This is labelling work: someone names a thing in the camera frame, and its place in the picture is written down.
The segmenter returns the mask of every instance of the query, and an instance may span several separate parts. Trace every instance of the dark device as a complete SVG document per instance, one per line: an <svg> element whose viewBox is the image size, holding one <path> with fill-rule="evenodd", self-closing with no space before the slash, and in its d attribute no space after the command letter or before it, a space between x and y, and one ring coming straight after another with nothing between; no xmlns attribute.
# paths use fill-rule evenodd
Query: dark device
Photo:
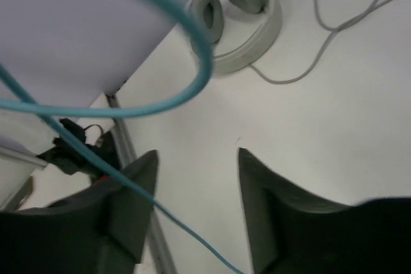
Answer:
<svg viewBox="0 0 411 274"><path fill-rule="evenodd" d="M86 129L82 128L80 125L67 118L61 119L60 123L66 130L69 130L79 141L85 144L100 158L116 169L121 168L110 132L104 133L100 137L100 146L95 146L86 143ZM92 180L99 179L104 175L100 169L90 164L60 137L54 138L53 144L55 145L54 148L37 155L37 157L56 165L61 171L68 175L73 175L77 171L81 171L90 175Z"/></svg>
<svg viewBox="0 0 411 274"><path fill-rule="evenodd" d="M121 172L154 194L157 152ZM111 178L43 209L0 212L0 273L133 274L153 205Z"/></svg>
<svg viewBox="0 0 411 274"><path fill-rule="evenodd" d="M348 206L314 195L238 153L255 274L404 273L410 266L411 199Z"/></svg>

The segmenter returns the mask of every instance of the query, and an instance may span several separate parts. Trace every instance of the table surface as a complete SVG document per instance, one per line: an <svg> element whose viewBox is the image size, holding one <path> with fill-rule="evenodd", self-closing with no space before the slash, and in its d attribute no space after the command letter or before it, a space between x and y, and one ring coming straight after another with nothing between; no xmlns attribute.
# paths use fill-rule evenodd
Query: table surface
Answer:
<svg viewBox="0 0 411 274"><path fill-rule="evenodd" d="M303 72L328 35L312 0L280 0L284 24L255 65L271 78ZM336 26L371 0L320 0ZM158 149L158 199L231 262L251 273L236 153L248 148L274 171L330 200L355 204L411 194L411 0L396 0L341 33L317 68L291 85L251 69L213 78L189 103L127 120L138 154ZM123 107L167 98L196 65L174 29L118 92ZM165 219L179 274L230 273Z"/></svg>

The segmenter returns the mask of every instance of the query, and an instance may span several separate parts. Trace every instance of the blue cable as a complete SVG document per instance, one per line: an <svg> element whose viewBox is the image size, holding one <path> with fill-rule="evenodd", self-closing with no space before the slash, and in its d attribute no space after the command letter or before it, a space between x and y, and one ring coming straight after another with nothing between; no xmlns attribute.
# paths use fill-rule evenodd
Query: blue cable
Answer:
<svg viewBox="0 0 411 274"><path fill-rule="evenodd" d="M211 76L211 50L209 48L208 40L203 34L202 30L197 24L188 16L183 9L183 6L179 5L174 0L151 0L158 6L160 6L165 12L173 16L178 20L183 27L190 33L193 40L196 42L199 55L201 59L201 70L194 81L188 88L177 94L174 98L160 101L153 105L147 105L138 108L129 109L92 109L87 108L69 108L69 107L54 107L38 105L34 98L19 84L19 82L6 70L6 68L0 64L0 79L5 85L18 97L22 102L10 101L2 99L0 100L0 108L16 110L20 112L30 112L37 114L45 123L47 123L52 129L54 129L63 140L68 143L79 154L83 155L91 164L100 168L106 174L116 179L123 185L131 188L137 194L153 203L170 221L176 224L178 227L186 231L189 235L194 237L198 242L205 246L214 256L216 256L222 263L224 263L230 270L236 274L244 274L239 269L234 267L229 261L227 261L220 253L218 253L205 239L200 237L196 232L185 225L181 220L176 218L166 207L159 203L149 192L145 191L139 185L133 183L126 176L113 168L110 164L106 163L94 152L92 152L86 145L81 143L72 133L66 130L60 123L53 119L51 115L61 116L85 116L85 117L135 117L146 114L153 114L161 112L182 104L183 102L191 99L198 94L202 88L207 84Z"/></svg>

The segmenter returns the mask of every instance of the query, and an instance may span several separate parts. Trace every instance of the gray metal strip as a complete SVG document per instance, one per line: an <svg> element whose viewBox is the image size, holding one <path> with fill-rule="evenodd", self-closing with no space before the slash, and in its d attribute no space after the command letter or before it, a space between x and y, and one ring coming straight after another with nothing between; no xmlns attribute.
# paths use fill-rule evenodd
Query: gray metal strip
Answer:
<svg viewBox="0 0 411 274"><path fill-rule="evenodd" d="M107 101L112 108L120 107L116 96L107 96ZM137 158L137 154L134 150L124 120L114 119L114 123L116 125L111 132L121 165L125 167ZM162 232L162 228L160 226L159 218L155 212L152 214L146 240L153 257L157 274L177 274L177 270L171 257L164 233Z"/></svg>
<svg viewBox="0 0 411 274"><path fill-rule="evenodd" d="M31 165L33 168L44 169L48 165L45 160L41 160L34 155L29 155L5 146L0 146L0 157L21 164Z"/></svg>

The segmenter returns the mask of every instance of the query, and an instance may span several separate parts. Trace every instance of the white headphones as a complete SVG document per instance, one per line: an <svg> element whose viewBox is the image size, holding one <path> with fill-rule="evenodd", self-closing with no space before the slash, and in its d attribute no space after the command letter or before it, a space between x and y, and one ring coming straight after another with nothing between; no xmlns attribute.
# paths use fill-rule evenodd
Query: white headphones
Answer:
<svg viewBox="0 0 411 274"><path fill-rule="evenodd" d="M283 23L278 0L229 0L247 13L265 14L263 23L251 37L235 50L214 56L214 72L230 73L255 62L274 43ZM224 16L219 0L190 0L188 11L209 32L212 44L223 35Z"/></svg>

